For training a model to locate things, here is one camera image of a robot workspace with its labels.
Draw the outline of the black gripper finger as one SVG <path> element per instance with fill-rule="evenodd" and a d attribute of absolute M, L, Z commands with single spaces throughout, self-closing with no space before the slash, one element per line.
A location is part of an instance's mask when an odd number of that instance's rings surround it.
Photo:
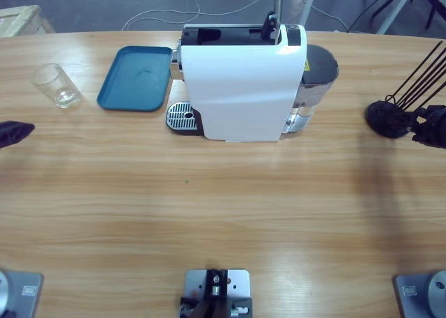
<path fill-rule="evenodd" d="M 35 129 L 32 123 L 4 121 L 0 123 L 0 148 L 12 146 L 28 137 Z"/>
<path fill-rule="evenodd" d="M 414 142 L 430 147 L 445 147 L 445 125 L 421 123 L 414 129 Z"/>
<path fill-rule="evenodd" d="M 429 105 L 427 108 L 420 107 L 416 109 L 416 114 L 428 123 L 441 123 L 445 120 L 445 106 Z"/>

